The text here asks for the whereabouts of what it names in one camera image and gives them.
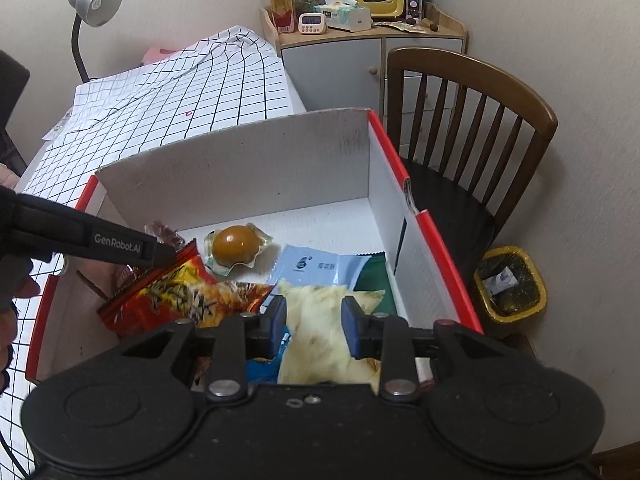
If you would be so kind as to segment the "person left hand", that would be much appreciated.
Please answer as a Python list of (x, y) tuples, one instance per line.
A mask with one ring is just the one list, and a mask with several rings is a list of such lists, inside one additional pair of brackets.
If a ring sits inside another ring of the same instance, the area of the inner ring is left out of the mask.
[[(30, 277), (26, 276), (21, 282), (21, 286), (14, 292), (14, 297), (18, 299), (32, 298), (40, 294), (39, 285)], [(10, 378), (8, 367), (13, 359), (12, 344), (17, 335), (17, 310), (1, 313), (1, 392), (9, 387)]]

